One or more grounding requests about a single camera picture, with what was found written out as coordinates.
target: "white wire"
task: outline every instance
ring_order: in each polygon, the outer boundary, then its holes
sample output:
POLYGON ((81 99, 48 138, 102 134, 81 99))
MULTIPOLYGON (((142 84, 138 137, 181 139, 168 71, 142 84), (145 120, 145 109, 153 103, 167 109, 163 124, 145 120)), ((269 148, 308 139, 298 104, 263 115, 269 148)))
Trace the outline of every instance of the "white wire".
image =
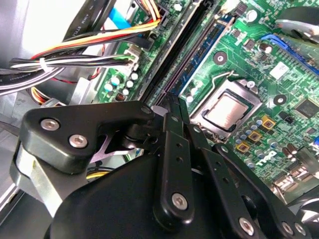
MULTIPOLYGON (((54 64, 64 64, 64 63, 70 63, 70 62, 94 62, 94 61, 102 61, 110 58, 115 58, 115 57, 123 57, 126 56, 124 54, 121 55, 111 55, 111 56, 101 56, 101 57, 92 57, 92 58, 78 58, 78 59, 63 59, 63 60, 52 60, 52 61, 46 61, 46 65, 54 65, 54 64)), ((41 67, 40 62, 33 62, 33 63, 22 63, 22 64, 17 64, 17 65, 12 65, 11 68, 23 68, 23 67, 41 67)))
POLYGON ((51 78, 55 77, 56 75, 60 74, 62 71, 64 71, 65 68, 53 68, 51 72, 43 73, 35 78, 32 78, 31 80, 24 81, 17 84, 11 84, 9 86, 0 86, 0 90, 3 90, 3 92, 0 92, 0 96, 11 94, 17 91, 25 90, 27 88, 30 88, 32 86, 36 86, 42 82, 45 82, 47 80, 50 80, 51 78))
POLYGON ((156 18, 156 14, 154 12, 154 8, 152 7, 152 4, 150 3, 149 0, 146 0, 145 2, 146 2, 146 5, 148 6, 148 8, 149 8, 149 10, 151 12, 153 20, 156 21, 157 18, 156 18))

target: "chip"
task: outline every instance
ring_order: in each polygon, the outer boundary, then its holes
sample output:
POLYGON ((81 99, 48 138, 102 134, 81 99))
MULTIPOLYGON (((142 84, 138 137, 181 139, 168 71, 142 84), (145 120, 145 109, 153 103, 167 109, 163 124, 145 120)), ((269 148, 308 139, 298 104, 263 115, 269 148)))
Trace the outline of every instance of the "chip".
POLYGON ((242 153, 246 153, 249 148, 249 145, 245 144, 244 142, 236 146, 236 149, 242 153))
POLYGON ((238 38, 240 36, 240 31, 239 30, 235 30, 233 32, 234 37, 238 38))
POLYGON ((230 129, 244 116, 247 109, 247 105, 227 94, 224 94, 205 115, 205 117, 210 122, 221 128, 230 129))
POLYGON ((256 43, 255 43, 253 40, 249 39, 249 40, 246 42, 245 47, 246 47, 247 50, 251 50, 251 49, 253 49, 253 47, 255 46, 255 44, 256 44, 256 43))
POLYGON ((307 130, 308 134, 313 134, 315 132, 316 132, 316 130, 314 128, 310 128, 310 129, 307 130))
POLYGON ((276 123, 268 116, 263 116, 261 119, 263 120, 262 126, 266 129, 272 129, 276 125, 276 123))
POLYGON ((262 135, 259 134, 258 132, 256 131, 253 131, 249 136, 248 138, 250 138, 252 141, 254 142, 257 142, 261 139, 262 135))
POLYGON ((301 113, 303 116, 307 118, 311 118, 315 116, 319 112, 319 106, 316 105, 311 100, 305 99, 295 108, 296 111, 301 113))

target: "capacitor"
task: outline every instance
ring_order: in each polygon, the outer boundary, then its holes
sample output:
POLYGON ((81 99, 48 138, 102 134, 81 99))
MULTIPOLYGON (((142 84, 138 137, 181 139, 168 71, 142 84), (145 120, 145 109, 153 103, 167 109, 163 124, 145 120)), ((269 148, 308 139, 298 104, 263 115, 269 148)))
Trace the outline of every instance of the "capacitor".
POLYGON ((236 144, 241 144, 241 143, 243 142, 238 135, 236 135, 236 136, 234 137, 234 141, 235 141, 236 144))
POLYGON ((203 87, 203 85, 204 85, 204 83, 202 81, 197 81, 196 82, 196 87, 197 88, 201 88, 201 87, 203 87))
POLYGON ((194 97, 192 96, 191 93, 186 94, 186 102, 192 103, 194 101, 194 97))
POLYGON ((288 150, 289 150, 289 152, 291 154, 297 154, 298 153, 298 150, 296 149, 296 147, 292 143, 288 143, 287 144, 287 148, 288 148, 288 150))
POLYGON ((130 91, 129 91, 129 89, 124 88, 124 89, 122 90, 122 93, 123 93, 123 95, 128 96, 129 93, 130 93, 130 91))
POLYGON ((191 93, 191 95, 192 95, 192 96, 196 95, 197 90, 198 90, 198 88, 197 88, 197 87, 194 87, 194 88, 190 89, 190 93, 191 93))
POLYGON ((134 82, 133 81, 126 81, 126 87, 127 88, 132 88, 134 85, 134 82))
POLYGON ((251 135, 252 130, 249 127, 244 127, 244 132, 246 135, 251 135))
POLYGON ((104 90, 108 91, 113 91, 113 86, 110 83, 106 83, 104 85, 104 90))
POLYGON ((288 150, 286 147, 284 147, 284 148, 282 149, 282 152, 284 153, 284 155, 285 155, 287 158, 292 158, 292 157, 293 157, 293 155, 289 152, 289 150, 288 150))
POLYGON ((257 155, 257 157, 259 157, 260 159, 263 159, 265 157, 264 152, 261 149, 257 149, 255 151, 255 154, 257 155))
POLYGON ((258 128, 258 126, 256 125, 255 122, 250 122, 248 123, 248 126, 250 127, 250 129, 252 130, 256 130, 258 128))
POLYGON ((115 75, 111 78, 111 83, 114 86, 118 86, 122 81, 122 77, 120 75, 115 75))
POLYGON ((260 117, 255 117, 254 121, 256 122, 257 125, 262 125, 263 124, 263 120, 260 117))
POLYGON ((270 145, 271 148, 277 148, 279 145, 274 138, 269 139, 267 143, 270 145))
POLYGON ((138 74, 137 72, 133 72, 133 73, 131 74, 131 79, 132 79, 133 81, 136 81, 138 78, 139 78, 139 74, 138 74))
POLYGON ((256 169, 255 163, 250 158, 246 158, 244 160, 244 162, 251 170, 255 170, 256 169))
POLYGON ((248 22, 253 22, 257 19, 258 14, 256 12, 256 10, 250 10, 246 13, 246 18, 248 22))
POLYGON ((239 135, 239 137, 240 137, 242 140, 247 139, 247 135, 245 135, 245 133, 244 133, 243 131, 240 131, 240 132, 238 133, 238 135, 239 135))
POLYGON ((260 43, 258 49, 266 54, 270 54, 273 51, 273 47, 266 42, 260 43))
POLYGON ((175 3, 174 4, 174 9, 175 9, 175 11, 182 11, 183 5, 180 4, 180 3, 175 3))

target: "black ram slot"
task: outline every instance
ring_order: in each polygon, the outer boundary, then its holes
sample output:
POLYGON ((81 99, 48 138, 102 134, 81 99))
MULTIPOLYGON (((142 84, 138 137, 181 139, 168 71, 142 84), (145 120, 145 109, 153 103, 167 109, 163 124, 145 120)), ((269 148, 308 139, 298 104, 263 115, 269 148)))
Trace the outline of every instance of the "black ram slot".
POLYGON ((202 20, 208 14, 208 11, 211 9, 211 6, 212 6, 212 3, 207 4, 208 2, 211 2, 211 1, 207 1, 207 0, 203 1, 201 5, 198 7, 198 9, 196 10, 194 16, 189 21, 189 24, 184 29, 180 38, 177 40, 175 47, 168 54, 162 66, 154 75, 151 83, 148 85, 145 92, 143 93, 143 96, 141 97, 142 102, 147 103, 149 97, 155 94, 153 90, 157 88, 158 84, 163 79, 163 76, 165 76, 169 72, 172 62, 174 62, 177 59, 180 52, 184 49, 186 43, 192 36, 192 33, 195 31, 197 26, 202 23, 202 20))

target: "integrated circuit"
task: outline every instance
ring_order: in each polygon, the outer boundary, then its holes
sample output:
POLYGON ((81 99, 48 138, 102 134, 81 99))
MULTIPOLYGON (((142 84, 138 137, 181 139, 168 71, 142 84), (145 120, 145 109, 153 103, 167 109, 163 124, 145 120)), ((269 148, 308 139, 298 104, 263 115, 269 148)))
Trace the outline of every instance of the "integrated circuit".
POLYGON ((249 40, 247 40, 245 47, 247 50, 251 50, 254 48, 255 44, 256 43, 253 40, 249 39, 249 40))
POLYGON ((305 99, 295 107, 295 110, 310 119, 319 112, 319 106, 311 100, 305 99))
POLYGON ((236 145, 236 149, 240 151, 241 153, 246 153, 250 149, 250 146, 242 142, 241 144, 236 145))
POLYGON ((276 123, 268 116, 263 116, 262 120, 263 120, 262 126, 265 127, 266 129, 272 129, 276 125, 276 123))
POLYGON ((248 138, 250 138, 252 141, 257 142, 261 139, 262 135, 258 133, 257 131, 253 131, 248 138))

